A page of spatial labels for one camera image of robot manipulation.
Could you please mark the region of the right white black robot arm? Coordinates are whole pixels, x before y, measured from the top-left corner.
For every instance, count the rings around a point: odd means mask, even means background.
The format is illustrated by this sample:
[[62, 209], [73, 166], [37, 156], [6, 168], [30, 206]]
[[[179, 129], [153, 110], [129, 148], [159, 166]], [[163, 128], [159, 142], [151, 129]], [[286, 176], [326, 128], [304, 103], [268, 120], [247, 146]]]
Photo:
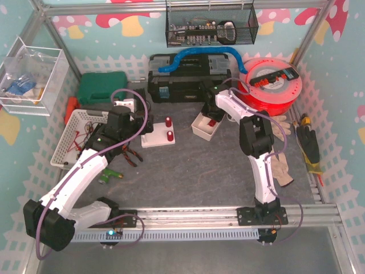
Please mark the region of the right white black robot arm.
[[266, 216], [280, 209], [274, 187], [271, 158], [274, 134], [270, 116], [245, 104], [225, 84], [215, 85], [211, 80], [200, 83], [208, 107], [222, 110], [239, 125], [239, 143], [249, 158], [255, 182], [255, 211]]

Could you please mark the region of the white parts tray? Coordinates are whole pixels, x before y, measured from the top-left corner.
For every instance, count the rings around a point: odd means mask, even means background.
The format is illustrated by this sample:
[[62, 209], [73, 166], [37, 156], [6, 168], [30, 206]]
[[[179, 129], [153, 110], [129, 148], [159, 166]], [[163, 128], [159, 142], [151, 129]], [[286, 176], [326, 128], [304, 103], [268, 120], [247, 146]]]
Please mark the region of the white parts tray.
[[212, 137], [216, 133], [217, 129], [221, 125], [222, 121], [217, 122], [214, 127], [208, 126], [208, 123], [212, 119], [204, 117], [202, 113], [199, 113], [193, 123], [191, 124], [192, 131], [195, 135], [203, 138], [206, 141], [211, 141]]

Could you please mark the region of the white peg base plate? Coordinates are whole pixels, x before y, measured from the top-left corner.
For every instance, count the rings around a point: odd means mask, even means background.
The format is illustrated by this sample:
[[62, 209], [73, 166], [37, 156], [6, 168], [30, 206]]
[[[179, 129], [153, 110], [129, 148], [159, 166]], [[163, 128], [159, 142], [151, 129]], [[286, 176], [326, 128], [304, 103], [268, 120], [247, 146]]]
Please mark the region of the white peg base plate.
[[153, 131], [141, 136], [142, 148], [158, 147], [175, 144], [176, 139], [173, 142], [169, 142], [167, 139], [167, 132], [172, 131], [174, 133], [174, 126], [167, 128], [164, 123], [154, 123]]

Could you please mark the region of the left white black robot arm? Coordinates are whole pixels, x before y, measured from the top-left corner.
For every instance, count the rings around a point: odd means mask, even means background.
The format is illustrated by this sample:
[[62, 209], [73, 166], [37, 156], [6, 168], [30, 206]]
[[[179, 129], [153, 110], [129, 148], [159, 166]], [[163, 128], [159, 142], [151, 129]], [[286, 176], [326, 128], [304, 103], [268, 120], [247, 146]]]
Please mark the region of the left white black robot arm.
[[61, 251], [78, 231], [95, 225], [136, 226], [137, 211], [120, 209], [109, 198], [98, 198], [82, 208], [74, 205], [114, 157], [124, 153], [132, 139], [152, 131], [153, 115], [134, 114], [126, 106], [112, 107], [106, 123], [96, 126], [64, 178], [39, 201], [30, 199], [24, 205], [26, 233], [35, 239], [37, 248], [44, 244]]

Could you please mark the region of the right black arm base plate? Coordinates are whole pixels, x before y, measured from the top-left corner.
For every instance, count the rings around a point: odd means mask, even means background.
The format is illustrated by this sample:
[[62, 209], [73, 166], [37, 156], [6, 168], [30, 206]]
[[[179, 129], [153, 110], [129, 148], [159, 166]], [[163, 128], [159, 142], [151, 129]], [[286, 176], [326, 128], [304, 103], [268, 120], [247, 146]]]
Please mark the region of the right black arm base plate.
[[285, 207], [274, 209], [266, 213], [259, 212], [256, 207], [241, 207], [236, 209], [239, 226], [253, 225], [288, 225]]

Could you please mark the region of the large red spring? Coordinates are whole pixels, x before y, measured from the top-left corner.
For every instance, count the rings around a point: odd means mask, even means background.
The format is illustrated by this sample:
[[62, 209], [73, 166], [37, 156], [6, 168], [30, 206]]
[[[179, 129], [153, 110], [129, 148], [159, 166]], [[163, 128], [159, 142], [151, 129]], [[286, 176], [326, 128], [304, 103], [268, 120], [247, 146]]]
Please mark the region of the large red spring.
[[165, 118], [165, 126], [167, 128], [172, 127], [172, 119], [171, 119], [171, 117], [168, 116], [168, 117]]

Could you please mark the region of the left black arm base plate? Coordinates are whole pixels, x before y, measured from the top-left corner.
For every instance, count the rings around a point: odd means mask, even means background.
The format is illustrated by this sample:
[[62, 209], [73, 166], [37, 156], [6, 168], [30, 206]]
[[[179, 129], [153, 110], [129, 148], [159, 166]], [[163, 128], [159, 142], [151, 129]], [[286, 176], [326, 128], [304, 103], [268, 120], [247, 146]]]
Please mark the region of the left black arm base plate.
[[138, 211], [135, 209], [120, 209], [118, 212], [112, 212], [108, 219], [120, 215], [123, 215], [123, 217], [119, 217], [118, 219], [105, 224], [94, 224], [90, 228], [136, 228], [137, 219], [135, 215], [137, 214]]

